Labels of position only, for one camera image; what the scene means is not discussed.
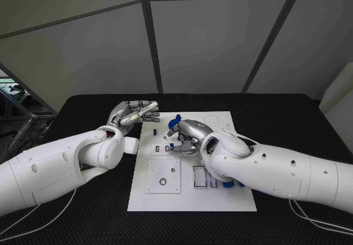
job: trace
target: blue object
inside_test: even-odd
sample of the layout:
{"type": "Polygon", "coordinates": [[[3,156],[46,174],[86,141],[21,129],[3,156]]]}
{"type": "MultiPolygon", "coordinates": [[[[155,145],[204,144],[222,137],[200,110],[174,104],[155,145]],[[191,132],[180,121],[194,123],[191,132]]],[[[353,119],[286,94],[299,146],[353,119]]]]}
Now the blue object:
{"type": "Polygon", "coordinates": [[[223,187],[224,187],[224,188],[232,188],[232,187],[233,187],[233,181],[230,181],[230,182],[223,182],[223,187]]]}
{"type": "Polygon", "coordinates": [[[170,120],[170,122],[168,122],[168,124],[167,124],[168,129],[171,129],[171,128],[174,127],[176,124],[178,124],[180,120],[181,120],[181,116],[177,114],[176,117],[174,117],[174,119],[170,120]]]}

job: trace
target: circular hole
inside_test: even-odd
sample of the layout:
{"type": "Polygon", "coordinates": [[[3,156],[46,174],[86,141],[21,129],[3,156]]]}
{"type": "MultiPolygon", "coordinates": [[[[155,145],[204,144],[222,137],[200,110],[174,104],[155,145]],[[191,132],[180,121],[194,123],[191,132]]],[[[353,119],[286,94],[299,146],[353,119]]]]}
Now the circular hole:
{"type": "Polygon", "coordinates": [[[39,170],[39,167],[37,167],[37,165],[36,164],[31,164],[31,171],[33,171],[33,173],[36,173],[37,172],[37,170],[39,170]]]}
{"type": "Polygon", "coordinates": [[[167,183],[167,180],[163,178],[160,179],[160,184],[164,185],[167,183]]]}

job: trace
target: robotic hand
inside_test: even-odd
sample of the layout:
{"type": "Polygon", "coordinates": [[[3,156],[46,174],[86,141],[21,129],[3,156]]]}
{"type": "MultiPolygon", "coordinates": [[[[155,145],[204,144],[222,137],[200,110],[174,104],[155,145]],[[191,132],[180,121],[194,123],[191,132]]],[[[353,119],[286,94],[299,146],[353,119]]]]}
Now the robotic hand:
{"type": "Polygon", "coordinates": [[[180,121],[167,136],[176,132],[183,144],[168,150],[191,154],[200,149],[201,164],[222,182],[236,179],[278,198],[321,203],[353,213],[353,165],[275,146],[248,146],[240,135],[224,129],[213,132],[193,120],[180,121]]]}
{"type": "Polygon", "coordinates": [[[134,123],[158,122],[155,101],[121,102],[96,130],[23,151],[0,165],[0,216],[56,199],[137,154],[138,139],[124,137],[134,123]],[[80,164],[93,168],[80,170],[80,164]]]}

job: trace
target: white board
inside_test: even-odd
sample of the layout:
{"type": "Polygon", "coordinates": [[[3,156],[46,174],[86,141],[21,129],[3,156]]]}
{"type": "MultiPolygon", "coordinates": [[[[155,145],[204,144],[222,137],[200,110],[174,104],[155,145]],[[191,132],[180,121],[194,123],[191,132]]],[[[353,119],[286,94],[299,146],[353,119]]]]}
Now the white board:
{"type": "MultiPolygon", "coordinates": [[[[252,190],[240,187],[237,181],[232,188],[224,188],[219,180],[216,180],[216,187],[210,187],[210,181],[214,186],[214,179],[210,179],[204,171],[206,187],[194,187],[193,166],[201,166],[199,153],[186,156],[164,152],[164,146],[170,143],[180,145],[177,134],[167,139],[163,138],[168,132],[167,124],[177,114],[181,120],[191,119],[207,124],[213,131],[222,128],[235,131],[229,111],[161,112],[160,123],[144,122],[127,211],[256,211],[252,190]],[[150,171],[155,168],[155,165],[151,166],[148,163],[155,160],[158,163],[174,160],[180,164],[180,188],[174,193],[155,193],[155,191],[147,193],[148,166],[150,171]]],[[[160,181],[158,178],[161,178],[160,175],[154,178],[155,181],[160,181]]]]}

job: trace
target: black tablecloth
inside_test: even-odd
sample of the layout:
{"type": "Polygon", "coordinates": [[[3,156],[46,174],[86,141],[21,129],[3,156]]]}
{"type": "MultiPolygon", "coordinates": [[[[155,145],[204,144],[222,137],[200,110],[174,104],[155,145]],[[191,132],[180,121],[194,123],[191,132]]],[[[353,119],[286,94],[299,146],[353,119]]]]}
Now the black tablecloth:
{"type": "MultiPolygon", "coordinates": [[[[69,98],[44,141],[105,125],[121,101],[155,100],[161,112],[230,111],[235,129],[262,144],[353,163],[353,155],[315,103],[301,94],[109,94],[69,98]]],[[[129,137],[139,137],[141,124],[129,137]]],[[[318,229],[292,213],[288,200],[253,192],[258,212],[127,212],[135,156],[124,155],[114,170],[78,188],[59,219],[43,230],[18,237],[18,244],[353,244],[353,236],[318,229]]],[[[72,193],[39,207],[0,237],[46,224],[72,193]]],[[[353,228],[353,215],[299,202],[311,218],[353,228]]],[[[0,218],[7,227],[30,209],[0,218]]]]}

